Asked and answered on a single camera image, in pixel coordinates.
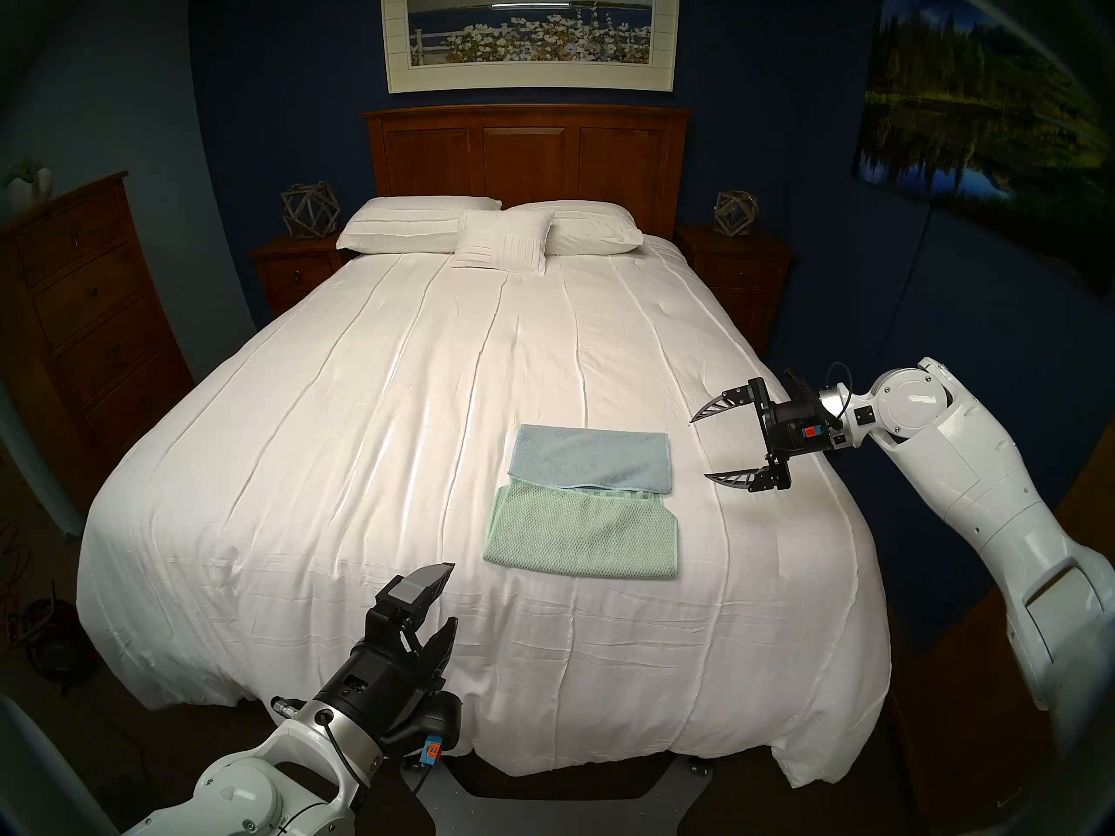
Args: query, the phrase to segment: white flowers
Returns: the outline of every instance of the white flowers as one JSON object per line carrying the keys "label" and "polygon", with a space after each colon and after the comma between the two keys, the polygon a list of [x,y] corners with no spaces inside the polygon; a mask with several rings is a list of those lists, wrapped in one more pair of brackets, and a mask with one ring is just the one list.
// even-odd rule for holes
{"label": "white flowers", "polygon": [[[448,62],[487,61],[608,61],[649,62],[650,27],[615,26],[605,14],[601,27],[595,8],[591,21],[551,14],[544,21],[511,18],[498,28],[466,26],[445,37]],[[417,64],[417,54],[411,54]]]}

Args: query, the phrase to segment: bed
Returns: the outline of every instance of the bed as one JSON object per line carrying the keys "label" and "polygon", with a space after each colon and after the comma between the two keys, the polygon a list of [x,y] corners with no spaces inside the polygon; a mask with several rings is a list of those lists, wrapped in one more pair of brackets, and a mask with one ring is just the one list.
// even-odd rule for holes
{"label": "bed", "polygon": [[[835,781],[890,678],[871,534],[822,456],[789,492],[702,474],[758,464],[777,379],[668,241],[685,111],[498,106],[366,116],[380,194],[626,205],[646,244],[539,278],[363,255],[259,332],[120,461],[89,513],[78,610],[147,707],[309,698],[395,574],[456,564],[421,636],[459,618],[462,742],[511,775],[661,750],[769,746]],[[524,161],[537,166],[524,168]],[[630,178],[617,176],[623,161]],[[672,581],[482,560],[520,424],[667,431]]]}

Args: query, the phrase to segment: towel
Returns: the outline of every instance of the towel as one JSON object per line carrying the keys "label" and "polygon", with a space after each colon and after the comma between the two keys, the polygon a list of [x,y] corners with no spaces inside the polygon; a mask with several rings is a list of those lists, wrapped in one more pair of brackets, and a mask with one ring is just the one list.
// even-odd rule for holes
{"label": "towel", "polygon": [[496,492],[484,560],[605,579],[678,574],[678,519],[658,494],[568,490],[512,478]]}
{"label": "towel", "polygon": [[521,425],[507,472],[553,488],[670,493],[665,434]]}

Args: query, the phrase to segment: white vase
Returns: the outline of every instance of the white vase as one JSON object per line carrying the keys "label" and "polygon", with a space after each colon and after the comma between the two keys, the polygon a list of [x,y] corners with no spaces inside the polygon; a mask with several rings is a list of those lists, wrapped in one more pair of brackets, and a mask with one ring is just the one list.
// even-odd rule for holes
{"label": "white vase", "polygon": [[11,201],[11,207],[17,215],[50,200],[50,192],[55,189],[55,175],[43,167],[35,174],[35,181],[38,185],[38,193],[29,182],[12,179],[8,183],[8,200]]}

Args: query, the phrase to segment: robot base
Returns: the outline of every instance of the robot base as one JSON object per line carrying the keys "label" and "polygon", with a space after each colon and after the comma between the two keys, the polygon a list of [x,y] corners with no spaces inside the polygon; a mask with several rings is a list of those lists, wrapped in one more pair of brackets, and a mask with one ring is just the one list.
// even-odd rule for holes
{"label": "robot base", "polygon": [[[681,818],[711,781],[712,765],[700,761],[697,775],[690,760],[676,756],[655,786],[631,800],[504,800],[468,794],[444,764],[435,767],[418,793],[438,834],[502,836],[566,836],[570,833],[673,836]],[[414,789],[418,775],[404,768],[403,779]]]}

